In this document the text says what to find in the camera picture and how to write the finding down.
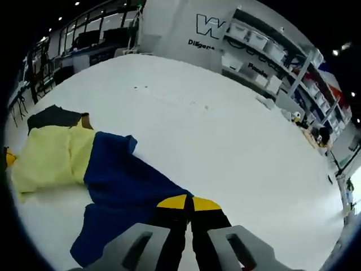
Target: white shelving unit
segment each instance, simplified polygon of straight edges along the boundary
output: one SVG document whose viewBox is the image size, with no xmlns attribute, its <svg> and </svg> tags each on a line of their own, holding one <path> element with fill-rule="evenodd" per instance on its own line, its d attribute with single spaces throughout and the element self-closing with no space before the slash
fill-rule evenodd
<svg viewBox="0 0 361 271">
<path fill-rule="evenodd" d="M 283 76 L 287 76 L 289 79 L 293 80 L 293 83 L 288 90 L 288 95 L 292 95 L 295 91 L 301 91 L 304 93 L 303 97 L 306 96 L 308 100 L 311 102 L 313 107 L 315 107 L 318 112 L 321 112 L 322 115 L 320 117 L 321 124 L 328 124 L 336 137 L 338 137 L 342 131 L 340 128 L 340 123 L 347 124 L 351 118 L 351 116 L 346 117 L 342 109 L 340 108 L 338 101 L 340 98 L 337 98 L 333 95 L 332 90 L 328 86 L 326 80 L 323 78 L 322 74 L 319 72 L 318 68 L 312 63 L 311 55 L 305 53 L 305 51 L 301 48 L 300 45 L 293 42 L 289 39 L 284 33 L 281 33 L 277 29 L 269 26 L 264 21 L 259 18 L 254 17 L 251 14 L 248 14 L 241 9 L 237 9 L 232 20 L 233 23 L 237 23 L 245 26 L 249 30 L 254 30 L 260 32 L 262 35 L 271 38 L 278 44 L 281 44 L 289 54 L 289 58 L 298 58 L 300 61 L 304 61 L 302 68 L 300 69 L 298 74 L 292 72 L 287 65 L 282 62 L 274 59 L 270 54 L 261 50 L 257 46 L 249 43 L 245 39 L 239 39 L 235 36 L 231 36 L 229 33 L 226 33 L 224 38 L 228 42 L 233 42 L 242 47 L 245 47 L 247 50 L 251 50 L 255 54 L 262 56 L 267 59 L 269 63 L 272 63 L 274 66 L 279 68 L 279 73 Z M 312 95 L 309 91 L 309 88 L 302 82 L 303 76 L 306 71 L 309 70 L 315 77 L 318 79 L 318 84 L 322 86 L 324 92 L 327 95 L 326 99 L 321 91 L 318 91 L 316 95 Z M 244 80 L 245 75 L 239 72 L 232 72 L 232 76 L 242 77 L 241 80 Z M 256 82 L 252 82 L 250 78 L 247 78 L 248 83 L 254 84 L 256 86 Z"/>
</svg>

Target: ceiling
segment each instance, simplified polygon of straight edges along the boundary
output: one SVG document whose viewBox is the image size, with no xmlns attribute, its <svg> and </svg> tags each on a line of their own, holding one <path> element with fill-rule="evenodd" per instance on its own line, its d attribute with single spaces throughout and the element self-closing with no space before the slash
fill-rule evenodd
<svg viewBox="0 0 361 271">
<path fill-rule="evenodd" d="M 361 120 L 361 90 L 358 77 L 361 76 L 361 35 L 357 29 L 359 25 L 358 1 L 343 0 L 336 2 L 325 2 L 317 0 L 286 1 L 286 0 L 259 0 L 266 6 L 284 16 L 294 24 L 308 39 L 320 49 L 330 69 L 338 80 L 345 98 L 351 105 L 353 122 L 359 127 L 357 119 Z M 46 12 L 42 11 L 43 2 L 31 2 L 29 8 L 34 10 L 32 14 L 25 13 L 33 23 L 30 34 L 33 40 L 38 41 L 49 33 L 49 28 L 56 29 L 64 26 L 66 21 L 74 19 L 90 8 L 106 2 L 104 0 L 64 0 L 56 3 L 56 8 L 49 4 Z M 340 52 L 339 56 L 333 56 L 334 49 L 340 49 L 346 42 L 352 42 L 352 47 Z"/>
</svg>

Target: black cloth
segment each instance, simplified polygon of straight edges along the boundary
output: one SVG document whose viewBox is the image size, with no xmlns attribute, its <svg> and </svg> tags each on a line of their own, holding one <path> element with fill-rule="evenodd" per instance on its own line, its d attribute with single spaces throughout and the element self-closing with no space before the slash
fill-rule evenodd
<svg viewBox="0 0 361 271">
<path fill-rule="evenodd" d="M 42 128 L 50 125 L 76 126 L 83 115 L 52 105 L 28 119 L 28 134 L 33 128 Z"/>
</svg>

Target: ceiling light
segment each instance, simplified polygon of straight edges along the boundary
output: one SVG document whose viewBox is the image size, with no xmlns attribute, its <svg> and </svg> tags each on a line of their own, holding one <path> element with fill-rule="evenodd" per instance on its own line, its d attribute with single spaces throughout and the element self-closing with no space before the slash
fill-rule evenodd
<svg viewBox="0 0 361 271">
<path fill-rule="evenodd" d="M 341 46 L 341 50 L 346 50 L 346 49 L 350 48 L 350 46 L 351 46 L 351 42 L 347 42 Z"/>
</svg>

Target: desk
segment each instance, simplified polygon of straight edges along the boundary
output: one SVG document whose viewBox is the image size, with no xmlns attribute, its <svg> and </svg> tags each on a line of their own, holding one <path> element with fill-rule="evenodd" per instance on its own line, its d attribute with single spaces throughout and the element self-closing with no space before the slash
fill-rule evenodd
<svg viewBox="0 0 361 271">
<path fill-rule="evenodd" d="M 222 75 L 146 55 L 110 59 L 75 74 L 41 99 L 30 114 L 56 104 L 89 112 L 97 130 L 133 135 L 135 155 L 178 185 L 222 206 L 275 249 L 294 269 L 318 270 L 343 227 L 340 192 L 325 160 L 256 93 Z M 24 145 L 26 122 L 6 134 Z M 25 228 L 55 269 L 77 266 L 69 249 L 91 202 L 84 187 L 33 194 L 17 204 Z M 179 270 L 197 270 L 186 234 Z"/>
</svg>

